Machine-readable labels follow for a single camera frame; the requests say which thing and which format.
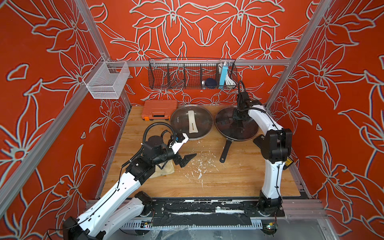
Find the yellow cloth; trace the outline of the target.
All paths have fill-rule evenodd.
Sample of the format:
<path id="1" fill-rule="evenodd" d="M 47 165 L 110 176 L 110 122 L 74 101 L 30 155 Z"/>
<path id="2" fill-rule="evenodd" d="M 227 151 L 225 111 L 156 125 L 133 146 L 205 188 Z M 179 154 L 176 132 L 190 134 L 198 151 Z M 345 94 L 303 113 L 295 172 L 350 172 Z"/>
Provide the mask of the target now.
<path id="1" fill-rule="evenodd" d="M 175 172 L 175 167 L 172 161 L 168 161 L 164 164 L 160 164 L 159 166 L 156 166 L 155 172 L 150 176 L 150 179 L 161 177 L 161 176 L 167 176 L 170 174 L 173 174 Z"/>

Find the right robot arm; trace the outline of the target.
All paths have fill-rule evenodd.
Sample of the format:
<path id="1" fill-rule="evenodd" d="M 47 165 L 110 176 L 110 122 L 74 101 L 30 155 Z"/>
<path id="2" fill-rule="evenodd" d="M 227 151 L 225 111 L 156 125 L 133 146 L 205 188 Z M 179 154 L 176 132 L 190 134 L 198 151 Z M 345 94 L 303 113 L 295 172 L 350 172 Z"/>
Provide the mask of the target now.
<path id="1" fill-rule="evenodd" d="M 282 207 L 281 181 L 284 164 L 292 151 L 293 133 L 278 124 L 260 101 L 251 100 L 243 81 L 237 85 L 237 108 L 233 118 L 254 120 L 263 134 L 254 139 L 265 159 L 264 185 L 260 192 L 257 211 L 264 217 L 276 215 Z"/>

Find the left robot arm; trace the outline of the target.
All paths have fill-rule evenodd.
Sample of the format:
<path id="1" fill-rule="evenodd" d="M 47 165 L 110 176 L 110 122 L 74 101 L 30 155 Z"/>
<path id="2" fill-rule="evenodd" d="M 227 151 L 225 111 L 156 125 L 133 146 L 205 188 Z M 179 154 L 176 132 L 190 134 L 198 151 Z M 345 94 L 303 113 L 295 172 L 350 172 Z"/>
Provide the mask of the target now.
<path id="1" fill-rule="evenodd" d="M 128 203 L 124 201 L 138 190 L 161 164 L 173 161 L 185 167 L 196 154 L 182 157 L 179 150 L 187 143 L 186 133 L 177 133 L 170 124 L 157 122 L 149 125 L 143 134 L 141 148 L 122 165 L 119 180 L 91 208 L 78 217 L 64 221 L 65 240 L 105 240 L 125 223 L 152 211 L 152 198 L 138 192 Z"/>

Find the black frying pan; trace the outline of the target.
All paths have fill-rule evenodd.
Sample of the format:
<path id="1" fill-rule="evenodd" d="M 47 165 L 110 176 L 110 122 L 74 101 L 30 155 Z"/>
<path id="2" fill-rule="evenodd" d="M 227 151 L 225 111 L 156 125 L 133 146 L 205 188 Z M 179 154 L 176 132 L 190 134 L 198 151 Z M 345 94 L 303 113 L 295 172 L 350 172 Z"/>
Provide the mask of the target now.
<path id="1" fill-rule="evenodd" d="M 224 146 L 224 149 L 223 149 L 223 152 L 222 152 L 222 155 L 220 157 L 220 162 L 221 163 L 224 163 L 226 161 L 226 158 L 227 158 L 227 155 L 229 153 L 229 149 L 231 147 L 231 144 L 232 142 L 242 142 L 242 141 L 234 141 L 234 140 L 230 140 L 230 139 L 227 139 L 226 140 L 226 144 Z"/>

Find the light blue white brush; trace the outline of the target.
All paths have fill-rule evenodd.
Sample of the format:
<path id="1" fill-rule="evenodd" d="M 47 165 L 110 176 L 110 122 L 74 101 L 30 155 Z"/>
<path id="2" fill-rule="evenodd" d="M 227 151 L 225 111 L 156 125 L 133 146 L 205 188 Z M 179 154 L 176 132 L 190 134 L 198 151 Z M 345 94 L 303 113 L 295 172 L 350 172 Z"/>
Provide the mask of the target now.
<path id="1" fill-rule="evenodd" d="M 227 62 L 220 63 L 218 65 L 219 73 L 220 73 L 220 81 L 219 81 L 219 89 L 223 89 L 224 87 L 233 89 L 236 87 L 236 83 L 231 79 L 229 74 L 229 67 Z"/>

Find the orange tool case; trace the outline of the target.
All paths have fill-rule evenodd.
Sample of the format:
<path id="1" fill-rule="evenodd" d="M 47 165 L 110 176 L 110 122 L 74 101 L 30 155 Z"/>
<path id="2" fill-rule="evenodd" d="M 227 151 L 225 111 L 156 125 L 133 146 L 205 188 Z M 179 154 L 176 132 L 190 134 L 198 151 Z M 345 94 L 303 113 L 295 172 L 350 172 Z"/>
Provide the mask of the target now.
<path id="1" fill-rule="evenodd" d="M 144 121 L 169 121 L 177 108 L 177 100 L 147 100 L 142 111 L 142 119 Z"/>

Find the blue round object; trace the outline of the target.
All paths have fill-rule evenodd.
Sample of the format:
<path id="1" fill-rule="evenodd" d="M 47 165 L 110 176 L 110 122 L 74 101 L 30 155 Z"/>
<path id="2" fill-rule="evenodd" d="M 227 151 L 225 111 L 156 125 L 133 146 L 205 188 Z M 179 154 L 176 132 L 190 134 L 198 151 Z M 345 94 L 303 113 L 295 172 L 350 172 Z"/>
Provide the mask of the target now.
<path id="1" fill-rule="evenodd" d="M 217 81 L 213 78 L 208 78 L 205 80 L 205 86 L 208 89 L 215 89 L 217 87 Z"/>

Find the clear plastic basket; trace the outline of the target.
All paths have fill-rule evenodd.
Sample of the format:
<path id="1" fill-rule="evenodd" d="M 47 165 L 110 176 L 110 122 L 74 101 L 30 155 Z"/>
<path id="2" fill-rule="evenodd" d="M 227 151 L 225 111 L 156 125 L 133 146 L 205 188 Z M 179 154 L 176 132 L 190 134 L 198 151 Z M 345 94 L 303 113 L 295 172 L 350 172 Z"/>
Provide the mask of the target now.
<path id="1" fill-rule="evenodd" d="M 83 80 L 94 99 L 118 99 L 131 76 L 127 63 L 97 63 Z"/>

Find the pan with white-handled lid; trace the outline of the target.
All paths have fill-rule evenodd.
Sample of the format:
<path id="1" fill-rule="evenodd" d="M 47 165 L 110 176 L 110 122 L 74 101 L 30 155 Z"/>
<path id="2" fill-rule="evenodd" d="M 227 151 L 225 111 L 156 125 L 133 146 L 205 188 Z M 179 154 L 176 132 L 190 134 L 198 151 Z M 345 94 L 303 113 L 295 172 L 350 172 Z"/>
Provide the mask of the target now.
<path id="1" fill-rule="evenodd" d="M 170 124 L 177 133 L 185 133 L 190 140 L 199 140 L 207 136 L 214 125 L 210 111 L 198 105 L 186 105 L 175 110 Z"/>

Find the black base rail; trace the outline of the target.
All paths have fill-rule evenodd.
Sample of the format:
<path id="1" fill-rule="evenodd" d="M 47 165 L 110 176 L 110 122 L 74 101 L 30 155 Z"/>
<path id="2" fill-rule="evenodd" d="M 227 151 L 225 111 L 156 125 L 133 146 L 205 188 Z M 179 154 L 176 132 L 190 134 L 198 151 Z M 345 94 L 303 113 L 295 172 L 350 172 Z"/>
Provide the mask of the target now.
<path id="1" fill-rule="evenodd" d="M 259 198 L 154 198 L 140 215 L 156 227 L 229 227 L 252 225 L 252 219 L 264 222 L 284 218 L 282 207 L 271 212 L 259 209 Z"/>

